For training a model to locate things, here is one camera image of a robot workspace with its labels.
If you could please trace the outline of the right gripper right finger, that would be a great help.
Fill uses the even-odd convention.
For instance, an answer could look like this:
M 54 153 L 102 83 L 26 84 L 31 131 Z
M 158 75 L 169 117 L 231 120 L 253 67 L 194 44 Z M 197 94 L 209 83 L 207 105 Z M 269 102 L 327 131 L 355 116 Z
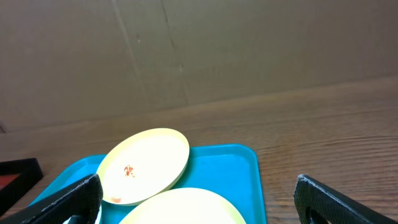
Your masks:
M 304 224 L 397 224 L 397 221 L 304 174 L 297 177 L 294 204 L 299 220 Z

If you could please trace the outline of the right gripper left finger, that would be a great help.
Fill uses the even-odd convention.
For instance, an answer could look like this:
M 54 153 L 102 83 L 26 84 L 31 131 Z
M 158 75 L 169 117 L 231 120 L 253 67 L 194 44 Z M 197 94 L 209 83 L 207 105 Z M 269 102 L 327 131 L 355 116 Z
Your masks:
M 97 174 L 90 174 L 1 220 L 1 224 L 94 224 L 103 199 Z

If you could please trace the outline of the green plate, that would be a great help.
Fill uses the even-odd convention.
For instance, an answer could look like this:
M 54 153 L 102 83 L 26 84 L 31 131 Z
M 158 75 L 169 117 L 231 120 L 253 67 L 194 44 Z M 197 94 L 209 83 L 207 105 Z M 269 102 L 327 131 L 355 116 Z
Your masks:
M 123 140 L 96 171 L 103 200 L 132 206 L 170 189 L 184 173 L 189 155 L 187 138 L 174 129 L 149 129 Z
M 121 223 L 131 224 L 245 224 L 237 208 L 224 197 L 205 189 L 168 190 L 142 202 Z

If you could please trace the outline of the light blue plate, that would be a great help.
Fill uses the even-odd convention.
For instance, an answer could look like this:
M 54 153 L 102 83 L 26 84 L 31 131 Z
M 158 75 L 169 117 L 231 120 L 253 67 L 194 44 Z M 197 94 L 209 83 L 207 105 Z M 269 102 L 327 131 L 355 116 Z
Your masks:
M 102 205 L 99 205 L 99 210 L 96 215 L 94 224 L 102 224 L 101 216 L 102 216 Z M 69 217 L 67 220 L 65 220 L 63 224 L 79 224 L 82 221 L 85 221 L 85 216 L 82 213 L 77 213 Z

